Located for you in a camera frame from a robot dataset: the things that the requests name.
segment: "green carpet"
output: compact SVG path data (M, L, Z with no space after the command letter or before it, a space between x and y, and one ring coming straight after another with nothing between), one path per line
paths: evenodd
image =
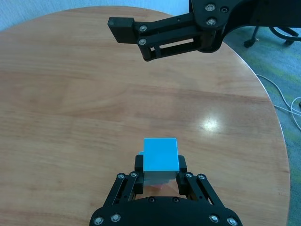
M251 38L254 28L244 27L229 34L225 42L234 49L254 70L275 82L282 90L287 102L301 96L301 42L291 46L284 45L284 40L273 35L268 28L260 28L259 39L252 47L245 48L243 43ZM287 109L277 89L268 81L261 79L272 102ZM294 108L299 107L301 99L295 102ZM290 172L291 200L288 226L301 225L301 131L295 126L290 113L276 110L285 137ZM301 117L296 116L301 126Z

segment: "black robotic arm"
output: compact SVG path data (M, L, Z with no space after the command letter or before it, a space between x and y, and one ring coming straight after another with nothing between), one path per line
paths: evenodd
M117 42L137 44L151 61L194 50L215 52L242 26L301 27L300 10L299 0L189 0L187 14L155 22L110 17L108 26ZM184 40L189 42L175 43Z
M97 209L89 226L242 226L238 215L226 208L204 174L187 172L179 155L176 182L185 198L143 194L143 155L137 155L135 170L119 173L103 207Z

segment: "wooden table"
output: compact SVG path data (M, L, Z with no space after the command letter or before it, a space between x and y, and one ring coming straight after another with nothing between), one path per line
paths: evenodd
M244 226L286 224L287 153L268 95L228 46L145 62L107 21L169 17L81 8L0 33L0 225L82 226L144 137L177 137ZM149 195L177 195L172 182Z

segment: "rectangular slot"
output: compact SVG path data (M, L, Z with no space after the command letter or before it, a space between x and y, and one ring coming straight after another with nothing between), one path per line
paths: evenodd
M187 39L187 40L183 40L183 41L168 43L168 44L160 46L160 48L168 48L168 47L171 47L171 46L177 46L177 45L186 44L186 43L190 43L190 42L193 42L193 39Z

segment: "white cable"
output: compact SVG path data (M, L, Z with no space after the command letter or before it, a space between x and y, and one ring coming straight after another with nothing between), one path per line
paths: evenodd
M301 114L298 114L298 113L301 113L301 112L293 108L294 102L295 102L296 100L298 100L298 99L301 99L301 97L295 98L295 99L292 101L291 105L289 105L288 102L286 101L285 97L283 96L281 89L278 87L278 85L276 85L272 80L270 80L270 79L268 79L268 78L266 78L266 77L264 77L264 76L262 76L262 75L260 75L260 74L256 74L256 75L259 76L259 77L261 77L261 78L264 78L264 79L267 80L267 81L269 81L270 83L272 83L272 84L277 88L277 90L278 90L278 92L280 93L280 95L281 95L283 101L285 102L285 104L286 104L291 110L287 110L287 109L285 109L285 108L283 108L283 107L280 107L280 106L278 106L278 105L274 105L274 106L277 107L277 108L283 109L283 110L285 110L285 111L287 111L287 112L290 112L290 113L292 114L292 117L293 117L293 120L294 120L296 126L297 126L298 129L301 131L301 127L300 127L300 125L298 124L298 122L296 121L295 116L294 116L294 114L295 114L295 115L298 115L298 116L301 116Z
M287 112L293 113L293 114L295 114L295 115L301 116L301 114L298 114L298 113L296 113L296 112L292 112L292 111L290 111L290 110L287 110L287 109L285 109L284 107L280 107L280 106L278 106L278 105L274 105L274 107L277 107L277 108L280 108L280 109L282 109L282 110L284 110L284 111L287 111Z
M291 106L287 103L287 101L286 101L285 97L283 96L283 94L282 94L282 92L281 92L281 89L278 87L278 85L276 85L272 80L270 80L270 79L268 79L268 78L266 78L266 77L264 77L264 76L262 76L262 75L260 75L260 74L256 74L256 75L259 76L259 77L262 77L262 78L264 78L265 80L268 80L270 83L272 83L272 84L277 88L277 90L278 90L278 92L280 93L280 95L281 95L283 101L285 102L286 106L291 107Z
M296 97L293 101L292 101L292 104L291 104L291 111L293 110L293 103L298 100L298 99L301 99L301 97ZM299 126L299 124L297 123L296 119L295 119L295 116L292 114L292 117L293 117L293 120L295 121L295 124L296 126L298 127L298 129L301 131L301 127Z

